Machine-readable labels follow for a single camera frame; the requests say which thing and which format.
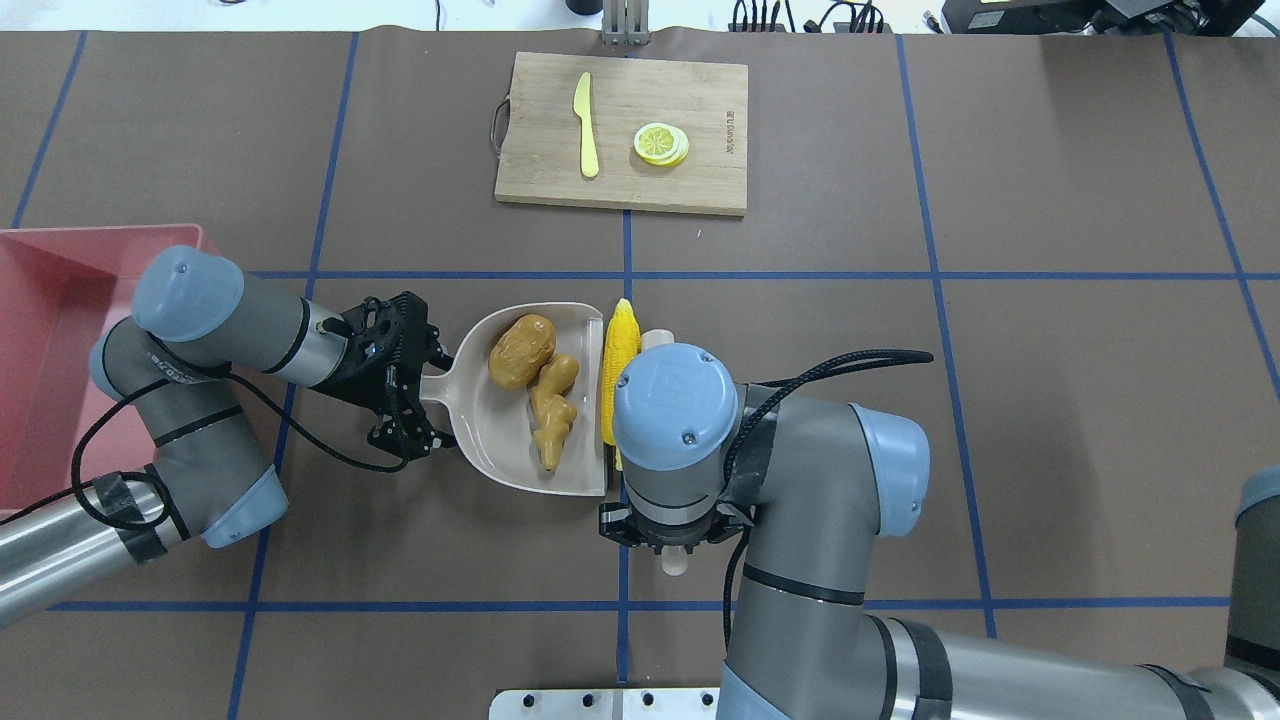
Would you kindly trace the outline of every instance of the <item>white label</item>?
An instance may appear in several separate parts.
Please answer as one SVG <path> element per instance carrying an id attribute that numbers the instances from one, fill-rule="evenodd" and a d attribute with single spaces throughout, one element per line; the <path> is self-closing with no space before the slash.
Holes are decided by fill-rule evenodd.
<path id="1" fill-rule="evenodd" d="M 1000 18 L 1005 17 L 1004 10 L 992 10 L 989 13 L 978 13 L 969 20 L 969 29 L 980 29 L 984 27 L 996 27 L 1000 24 Z"/>

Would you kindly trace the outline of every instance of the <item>pink box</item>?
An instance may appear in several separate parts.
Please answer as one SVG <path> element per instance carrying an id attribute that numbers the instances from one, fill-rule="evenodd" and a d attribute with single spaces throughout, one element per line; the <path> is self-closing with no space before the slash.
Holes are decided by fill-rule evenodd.
<path id="1" fill-rule="evenodd" d="M 70 484 L 72 450 L 111 407 L 88 379 L 88 352 L 129 315 L 142 270 L 173 245 L 218 254 L 198 225 L 0 231 L 9 327 L 0 341 L 0 509 Z M 155 446 L 129 409 L 90 445 L 82 477 L 133 470 L 152 457 Z"/>

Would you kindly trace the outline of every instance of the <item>white floor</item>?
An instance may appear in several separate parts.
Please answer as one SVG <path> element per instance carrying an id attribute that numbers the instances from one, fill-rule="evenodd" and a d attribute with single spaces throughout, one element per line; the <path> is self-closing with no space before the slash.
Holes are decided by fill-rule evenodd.
<path id="1" fill-rule="evenodd" d="M 550 29 L 600 27 L 600 17 L 571 13 L 563 0 L 440 0 L 442 29 Z M 818 19 L 828 0 L 791 0 L 796 27 Z M 925 10 L 941 15 L 942 0 L 882 0 L 895 32 L 929 32 Z M 672 26 L 726 29 L 732 0 L 650 0 L 650 28 Z M 828 22 L 844 20 L 837 10 Z M 1280 0 L 1261 14 L 1280 24 Z M 786 17 L 783 12 L 780 20 Z M 355 31 L 381 24 L 435 27 L 435 0 L 0 0 L 0 29 L 109 31 Z M 1270 36 L 1245 23 L 1240 36 Z"/>

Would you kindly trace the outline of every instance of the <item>wooden cutting board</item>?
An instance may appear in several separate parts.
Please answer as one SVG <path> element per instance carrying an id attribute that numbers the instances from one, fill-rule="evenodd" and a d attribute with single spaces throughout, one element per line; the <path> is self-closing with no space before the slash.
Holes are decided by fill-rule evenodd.
<path id="1" fill-rule="evenodd" d="M 591 73 L 591 124 L 600 173 L 579 169 L 573 91 Z M 671 123 L 689 156 L 655 168 L 632 150 L 635 132 Z M 746 65 L 517 53 L 511 123 L 494 196 L 503 202 L 746 214 Z"/>

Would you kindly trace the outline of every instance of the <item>blue grid line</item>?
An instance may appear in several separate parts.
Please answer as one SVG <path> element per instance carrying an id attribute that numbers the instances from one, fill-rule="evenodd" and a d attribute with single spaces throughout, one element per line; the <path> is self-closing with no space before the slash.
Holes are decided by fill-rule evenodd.
<path id="1" fill-rule="evenodd" d="M 58 101 L 54 102 L 54 111 L 50 113 L 49 124 L 45 126 L 45 136 L 40 138 L 36 159 L 31 163 L 31 172 L 27 173 L 27 184 L 23 186 L 18 208 L 13 213 L 13 222 L 9 224 L 12 228 L 22 227 L 22 217 L 27 214 L 27 202 L 31 200 L 32 191 L 36 190 L 36 178 L 40 177 L 40 168 L 45 164 L 45 152 L 49 151 L 49 143 L 54 140 L 54 129 L 58 128 L 58 118 L 61 117 L 63 106 L 67 105 L 67 96 L 72 92 L 72 81 L 76 79 L 76 70 L 79 68 L 79 59 L 84 54 L 84 42 L 87 41 L 88 31 L 81 31 L 76 40 L 76 53 L 72 54 L 72 61 L 67 65 L 63 88 L 58 91 Z"/>
<path id="2" fill-rule="evenodd" d="M 634 300 L 634 266 L 631 259 L 631 210 L 622 211 L 622 297 Z M 627 501 L 627 488 L 620 483 L 618 497 Z M 631 548 L 618 546 L 618 642 L 614 662 L 618 671 L 618 684 L 627 684 L 631 664 Z"/>
<path id="3" fill-rule="evenodd" d="M 1192 117 L 1192 105 L 1187 99 L 1187 87 L 1183 85 L 1183 70 L 1178 65 L 1178 51 L 1174 49 L 1174 36 L 1165 33 L 1165 51 L 1169 54 L 1169 68 L 1174 73 L 1174 86 L 1178 88 L 1178 100 L 1183 105 L 1183 118 L 1187 120 L 1187 133 L 1190 136 L 1192 147 L 1196 150 L 1196 160 L 1199 161 L 1201 174 L 1204 177 L 1204 188 L 1213 202 L 1213 214 L 1217 215 L 1217 227 L 1222 231 L 1222 241 L 1226 242 L 1226 251 L 1231 256 L 1231 266 L 1235 268 L 1235 278 L 1240 283 L 1240 295 L 1244 297 L 1244 306 L 1249 311 L 1249 320 L 1253 323 L 1253 333 L 1258 338 L 1262 348 L 1262 357 L 1271 374 L 1271 389 L 1280 400 L 1280 372 L 1276 370 L 1275 357 L 1271 355 L 1271 345 L 1267 342 L 1267 333 L 1262 328 L 1262 318 L 1253 304 L 1253 292 L 1249 291 L 1249 281 L 1244 277 L 1244 264 L 1240 261 L 1240 252 L 1235 247 L 1235 238 L 1231 236 L 1231 227 L 1226 222 L 1226 211 L 1222 210 L 1222 200 L 1217 195 L 1217 184 L 1213 183 L 1213 173 L 1208 169 L 1208 159 L 1204 156 L 1204 147 L 1199 141 L 1199 132 L 1196 129 L 1196 119 Z"/>
<path id="4" fill-rule="evenodd" d="M 347 101 L 351 99 L 351 83 L 356 73 L 356 50 L 360 46 L 360 33 L 351 33 L 351 45 L 347 50 L 347 68 L 342 78 L 342 95 L 338 99 L 338 113 L 334 119 L 333 142 L 329 147 L 329 165 L 325 169 L 324 191 L 320 196 L 320 213 L 316 218 L 316 233 L 311 243 L 311 266 L 307 272 L 306 292 L 303 297 L 311 300 L 315 293 L 316 274 L 320 265 L 320 252 L 324 250 L 324 231 L 329 220 L 329 201 L 333 195 L 333 181 L 338 173 L 338 152 L 342 149 L 342 131 L 347 119 Z M 293 401 L 297 397 L 297 386 L 289 384 L 284 396 L 284 414 L 292 415 Z M 284 450 L 288 443 L 288 425 L 282 419 L 279 436 L 275 443 L 275 466 L 283 468 Z M 248 602 L 244 609 L 244 625 L 241 629 L 241 644 L 236 656 L 236 674 L 232 678 L 230 700 L 227 703 L 227 720 L 236 720 L 239 716 L 241 693 L 244 688 L 244 674 L 248 670 L 248 651 L 253 642 L 253 625 L 259 612 L 259 597 L 262 589 L 262 571 L 266 566 L 266 550 L 271 539 L 271 528 L 264 528 L 257 536 L 257 553 L 253 559 L 253 574 L 250 580 Z"/>
<path id="5" fill-rule="evenodd" d="M 965 503 L 969 506 L 969 529 L 973 536 L 973 555 L 978 566 L 978 591 L 982 593 L 983 618 L 987 637 L 995 638 L 996 612 L 991 607 L 991 579 L 987 573 L 987 552 L 982 539 L 982 519 L 978 512 L 978 493 L 973 484 L 973 464 L 969 459 L 969 438 L 964 428 L 964 409 L 960 405 L 960 383 L 956 379 L 955 354 L 951 350 L 951 327 L 947 323 L 947 302 L 942 295 L 942 273 L 938 268 L 938 249 L 933 238 L 933 218 L 929 214 L 929 192 L 924 183 L 924 161 L 920 159 L 920 137 L 915 127 L 915 106 L 911 102 L 911 79 L 906 69 L 906 46 L 902 36 L 897 42 L 897 67 L 902 76 L 902 102 L 906 109 L 906 129 L 911 141 L 911 161 L 915 164 L 915 190 L 920 196 L 920 222 L 924 225 L 924 245 L 929 254 L 929 273 L 933 275 L 933 304 L 938 313 L 938 331 L 942 336 L 942 357 L 947 369 L 951 391 L 951 416 L 956 427 L 956 445 L 960 450 L 960 473 L 964 479 Z"/>
<path id="6" fill-rule="evenodd" d="M 1089 610 L 1151 607 L 1229 607 L 1226 596 L 1153 597 L 1012 597 L 995 598 L 996 610 Z M 613 600 L 499 600 L 499 601 L 260 601 L 256 612 L 375 612 L 375 614 L 489 614 L 489 612 L 617 612 Z M 630 612 L 719 612 L 718 600 L 628 600 Z M 868 600 L 872 611 L 983 610 L 980 598 Z M 50 612 L 244 612 L 248 602 L 172 600 L 73 600 Z"/>
<path id="7" fill-rule="evenodd" d="M 1142 281 L 1236 282 L 1238 273 L 1123 273 L 1088 270 L 253 270 L 262 279 L 468 279 L 468 281 Z M 1251 281 L 1280 281 L 1280 273 L 1244 273 Z"/>

